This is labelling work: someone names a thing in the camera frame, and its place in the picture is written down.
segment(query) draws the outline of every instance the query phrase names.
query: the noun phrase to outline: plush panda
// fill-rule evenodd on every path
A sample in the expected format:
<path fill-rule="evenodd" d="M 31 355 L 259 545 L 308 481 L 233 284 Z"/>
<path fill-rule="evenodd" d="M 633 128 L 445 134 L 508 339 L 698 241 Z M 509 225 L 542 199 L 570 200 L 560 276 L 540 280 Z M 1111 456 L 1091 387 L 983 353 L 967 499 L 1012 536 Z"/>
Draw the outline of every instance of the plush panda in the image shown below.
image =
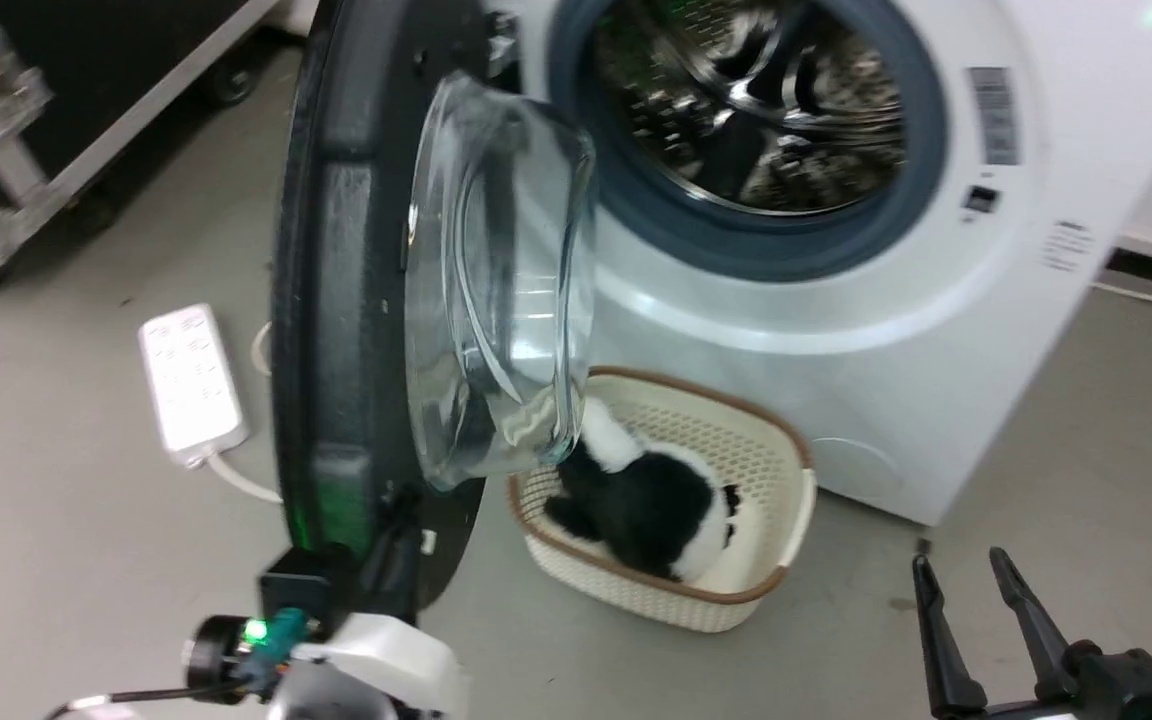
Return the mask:
<path fill-rule="evenodd" d="M 607 543 L 628 568 L 691 583 L 732 540 L 736 487 L 722 486 L 698 452 L 635 435 L 598 397 L 586 397 L 579 441 L 558 475 L 566 492 L 545 514 Z"/>

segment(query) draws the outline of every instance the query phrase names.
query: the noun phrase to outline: white plastic basket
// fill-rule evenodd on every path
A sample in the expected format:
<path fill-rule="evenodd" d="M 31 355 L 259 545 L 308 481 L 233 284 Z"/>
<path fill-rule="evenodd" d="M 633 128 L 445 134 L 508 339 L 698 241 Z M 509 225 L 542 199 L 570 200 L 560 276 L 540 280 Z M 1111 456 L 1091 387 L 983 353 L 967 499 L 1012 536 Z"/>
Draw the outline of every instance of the white plastic basket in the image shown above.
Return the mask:
<path fill-rule="evenodd" d="M 596 367 L 589 392 L 630 429 L 699 452 L 741 498 L 736 533 L 717 569 L 695 585 L 619 564 L 600 543 L 581 541 L 544 514 L 562 487 L 553 468 L 509 478 L 513 515 L 540 568 L 621 609 L 699 632 L 722 632 L 755 612 L 785 578 L 814 506 L 806 446 L 786 420 L 738 397 L 622 367 Z"/>

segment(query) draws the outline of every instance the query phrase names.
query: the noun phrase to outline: black cable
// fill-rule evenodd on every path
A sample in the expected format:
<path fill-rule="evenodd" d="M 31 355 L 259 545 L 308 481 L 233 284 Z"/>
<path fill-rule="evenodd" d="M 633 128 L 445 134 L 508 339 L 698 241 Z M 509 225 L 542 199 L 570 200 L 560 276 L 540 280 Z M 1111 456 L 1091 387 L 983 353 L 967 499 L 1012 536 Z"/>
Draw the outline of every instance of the black cable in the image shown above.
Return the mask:
<path fill-rule="evenodd" d="M 228 694 L 237 691 L 247 684 L 247 679 L 230 680 L 228 683 L 207 685 L 205 688 L 173 688 L 169 691 L 131 691 L 122 694 L 106 694 L 106 696 L 93 696 L 81 698 L 81 700 L 67 702 L 65 705 L 52 710 L 44 720 L 59 720 L 60 717 L 69 715 L 70 712 L 88 707 L 99 707 L 101 705 L 118 705 L 123 702 L 156 702 L 156 700 L 182 700 L 182 698 L 200 698 L 215 696 L 215 694 Z"/>

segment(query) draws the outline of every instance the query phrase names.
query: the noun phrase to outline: black road case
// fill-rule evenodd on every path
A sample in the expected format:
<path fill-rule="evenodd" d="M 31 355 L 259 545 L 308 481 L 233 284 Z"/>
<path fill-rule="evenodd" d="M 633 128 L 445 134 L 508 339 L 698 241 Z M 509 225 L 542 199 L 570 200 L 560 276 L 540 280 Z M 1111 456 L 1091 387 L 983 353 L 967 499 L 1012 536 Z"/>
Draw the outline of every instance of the black road case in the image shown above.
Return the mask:
<path fill-rule="evenodd" d="M 276 0 L 0 0 L 0 270 L 204 73 L 220 103 L 250 74 L 218 60 Z"/>

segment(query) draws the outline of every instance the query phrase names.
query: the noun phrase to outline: label sticker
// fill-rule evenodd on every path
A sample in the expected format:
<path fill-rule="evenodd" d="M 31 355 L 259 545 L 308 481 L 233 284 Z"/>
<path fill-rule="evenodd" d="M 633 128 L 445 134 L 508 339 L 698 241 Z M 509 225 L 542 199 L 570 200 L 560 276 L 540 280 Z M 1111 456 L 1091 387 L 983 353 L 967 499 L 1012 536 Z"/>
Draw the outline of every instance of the label sticker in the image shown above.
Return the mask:
<path fill-rule="evenodd" d="M 972 79 L 986 165 L 1020 165 L 1020 129 L 1016 128 L 1011 78 L 1007 68 L 968 68 Z"/>
<path fill-rule="evenodd" d="M 1096 237 L 1086 225 L 1058 220 L 1043 241 L 1043 266 L 1061 273 L 1073 273 L 1087 263 Z"/>

